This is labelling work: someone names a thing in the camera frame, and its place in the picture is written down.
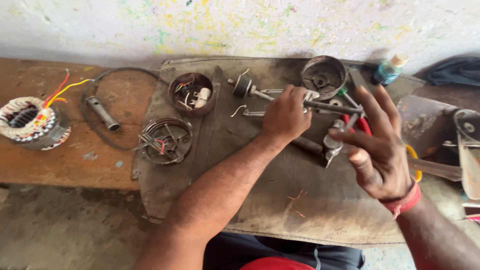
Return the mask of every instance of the blue bottle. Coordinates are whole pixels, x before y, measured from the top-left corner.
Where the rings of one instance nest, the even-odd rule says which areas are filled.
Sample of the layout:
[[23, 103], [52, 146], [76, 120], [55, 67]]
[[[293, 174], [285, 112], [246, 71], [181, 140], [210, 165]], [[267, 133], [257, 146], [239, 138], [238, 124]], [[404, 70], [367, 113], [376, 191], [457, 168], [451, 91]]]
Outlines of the blue bottle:
[[378, 67], [373, 74], [374, 82], [383, 86], [391, 84], [402, 73], [402, 67], [407, 61], [407, 54], [396, 54], [390, 61], [384, 62]]

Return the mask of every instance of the paint-stained wall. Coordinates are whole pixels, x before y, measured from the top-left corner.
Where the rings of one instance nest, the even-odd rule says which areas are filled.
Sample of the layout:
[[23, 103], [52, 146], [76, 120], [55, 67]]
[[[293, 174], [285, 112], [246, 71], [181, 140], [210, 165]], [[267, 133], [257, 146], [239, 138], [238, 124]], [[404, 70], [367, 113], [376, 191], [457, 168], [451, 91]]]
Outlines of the paint-stained wall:
[[478, 0], [3, 0], [0, 56], [154, 67], [232, 55], [369, 60], [412, 74], [480, 52]]

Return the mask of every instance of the black cable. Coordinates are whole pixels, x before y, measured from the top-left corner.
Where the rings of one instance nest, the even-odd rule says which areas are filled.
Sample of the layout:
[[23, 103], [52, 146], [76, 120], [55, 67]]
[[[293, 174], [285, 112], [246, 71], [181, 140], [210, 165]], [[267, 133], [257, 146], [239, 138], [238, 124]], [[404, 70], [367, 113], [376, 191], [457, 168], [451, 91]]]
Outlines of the black cable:
[[[108, 139], [105, 135], [103, 135], [103, 133], [101, 133], [94, 125], [94, 123], [92, 122], [92, 120], [88, 117], [87, 115], [87, 111], [86, 111], [86, 99], [87, 99], [87, 92], [90, 90], [90, 88], [92, 88], [92, 86], [94, 86], [95, 84], [99, 83], [100, 80], [105, 77], [105, 75], [108, 75], [112, 72], [116, 72], [116, 71], [123, 71], [123, 70], [134, 70], [134, 71], [140, 71], [140, 72], [143, 72], [143, 73], [147, 73], [151, 76], [153, 76], [155, 79], [159, 80], [160, 82], [164, 83], [166, 86], [169, 86], [170, 84], [167, 83], [164, 79], [162, 79], [160, 76], [158, 76], [157, 74], [149, 71], [149, 70], [146, 70], [146, 69], [143, 69], [143, 68], [136, 68], [136, 67], [121, 67], [121, 68], [114, 68], [114, 69], [110, 69], [110, 70], [107, 70], [105, 72], [103, 72], [102, 74], [100, 74], [97, 78], [95, 78], [94, 81], [92, 81], [88, 86], [87, 88], [83, 91], [82, 93], [82, 97], [80, 99], [80, 108], [81, 108], [81, 111], [82, 111], [82, 115], [84, 117], [84, 119], [87, 121], [87, 124], [90, 126], [90, 128], [100, 137], [100, 139], [102, 139], [106, 144], [108, 144], [109, 146], [115, 148], [115, 149], [118, 149], [118, 150], [124, 150], [124, 151], [131, 151], [131, 150], [136, 150], [138, 147], [134, 147], [134, 148], [126, 148], [126, 147], [122, 147], [122, 146], [119, 146], [115, 143], [113, 143], [112, 141], [110, 141], [110, 139]], [[98, 87], [95, 87], [94, 91], [93, 91], [93, 95], [96, 95], [96, 92], [98, 91]]]

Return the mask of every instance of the concrete floor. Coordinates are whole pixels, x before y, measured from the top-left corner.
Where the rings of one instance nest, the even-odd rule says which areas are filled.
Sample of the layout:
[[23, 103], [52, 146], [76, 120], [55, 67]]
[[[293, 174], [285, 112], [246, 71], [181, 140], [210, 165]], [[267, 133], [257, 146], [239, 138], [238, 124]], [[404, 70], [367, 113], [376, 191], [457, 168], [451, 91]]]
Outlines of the concrete floor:
[[[155, 228], [139, 192], [11, 185], [0, 200], [0, 270], [129, 270]], [[415, 269], [406, 246], [364, 251], [364, 269]]]

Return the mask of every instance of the yellow wire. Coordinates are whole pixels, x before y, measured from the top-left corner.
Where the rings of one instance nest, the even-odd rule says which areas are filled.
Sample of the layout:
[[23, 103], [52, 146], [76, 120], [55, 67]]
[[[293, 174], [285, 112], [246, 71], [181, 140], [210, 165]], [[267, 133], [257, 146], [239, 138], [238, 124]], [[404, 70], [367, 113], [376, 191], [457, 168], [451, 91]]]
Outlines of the yellow wire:
[[[407, 147], [407, 151], [410, 153], [410, 155], [414, 158], [414, 159], [418, 159], [418, 155], [417, 153], [415, 152], [415, 150], [413, 149], [413, 147], [411, 147], [410, 145], [408, 144], [405, 144], [405, 146]], [[420, 182], [421, 181], [421, 178], [422, 178], [422, 172], [421, 171], [416, 171], [415, 173], [415, 181], [417, 182]]]
[[86, 79], [86, 80], [83, 80], [83, 81], [81, 81], [81, 82], [79, 82], [79, 83], [71, 84], [71, 85], [65, 87], [62, 91], [60, 91], [58, 94], [54, 95], [54, 96], [50, 99], [50, 101], [47, 103], [47, 106], [46, 106], [45, 108], [50, 107], [50, 105], [53, 103], [53, 100], [56, 99], [61, 93], [65, 92], [65, 90], [67, 90], [69, 87], [81, 85], [82, 83], [87, 82], [87, 81], [90, 81], [90, 79]]

